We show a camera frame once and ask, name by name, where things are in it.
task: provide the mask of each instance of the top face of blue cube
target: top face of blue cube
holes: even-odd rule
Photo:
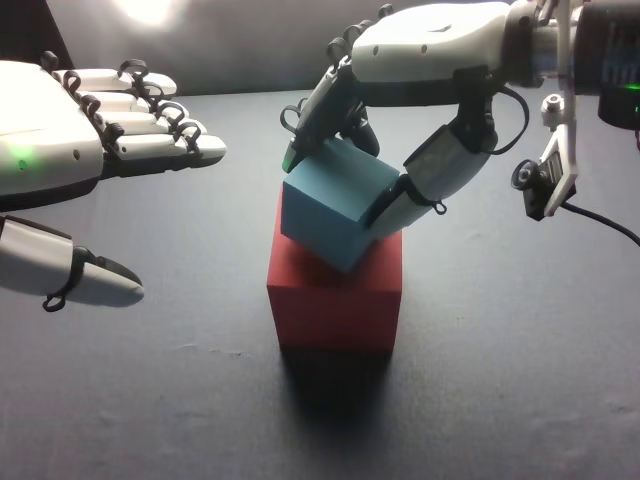
[[[285,183],[358,222],[398,175],[351,142],[333,138],[294,168]]]

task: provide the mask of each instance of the light blue block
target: light blue block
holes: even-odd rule
[[[349,141],[327,140],[285,179],[281,232],[347,273],[374,240],[367,213],[399,175]]]

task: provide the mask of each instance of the table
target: table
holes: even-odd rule
[[[179,99],[219,135],[215,167],[112,179],[21,212],[132,268],[115,310],[0,292],[0,478],[564,479],[640,474],[640,251],[510,187],[548,132],[533,123],[405,234],[391,360],[283,359],[265,288],[281,109],[303,92]],[[497,98],[500,144],[522,114]],[[581,100],[574,203],[640,230],[633,135]],[[452,107],[372,109],[400,167]]]

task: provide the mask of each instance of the bright light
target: bright light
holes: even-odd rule
[[[161,26],[178,12],[181,0],[113,0],[125,14],[149,26]]]

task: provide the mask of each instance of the red cube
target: red cube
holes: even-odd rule
[[[280,233],[280,209],[281,203],[267,278],[280,346],[393,351],[402,296],[402,233],[375,243],[344,275]]]

